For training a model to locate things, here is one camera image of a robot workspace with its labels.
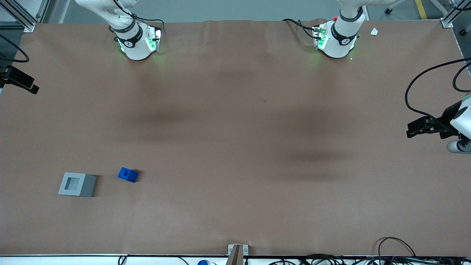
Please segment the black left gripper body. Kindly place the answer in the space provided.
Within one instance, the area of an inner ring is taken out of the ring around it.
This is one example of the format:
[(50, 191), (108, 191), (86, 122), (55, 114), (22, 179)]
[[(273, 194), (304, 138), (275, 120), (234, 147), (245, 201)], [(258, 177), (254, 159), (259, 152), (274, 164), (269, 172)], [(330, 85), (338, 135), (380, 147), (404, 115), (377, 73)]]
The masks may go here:
[(461, 101), (457, 101), (451, 106), (447, 107), (441, 117), (437, 118), (441, 123), (434, 123), (431, 128), (431, 134), (439, 134), (441, 139), (447, 139), (450, 137), (458, 136), (459, 132), (456, 128), (451, 125), (452, 118), (457, 114), (459, 107), (461, 106)]

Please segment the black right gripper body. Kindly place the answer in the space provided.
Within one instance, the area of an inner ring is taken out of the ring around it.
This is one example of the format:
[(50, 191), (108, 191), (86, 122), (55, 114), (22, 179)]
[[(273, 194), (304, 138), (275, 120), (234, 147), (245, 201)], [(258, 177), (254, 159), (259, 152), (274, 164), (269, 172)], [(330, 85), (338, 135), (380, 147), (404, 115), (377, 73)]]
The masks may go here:
[(0, 85), (17, 85), (17, 69), (13, 66), (6, 66), (0, 72)]

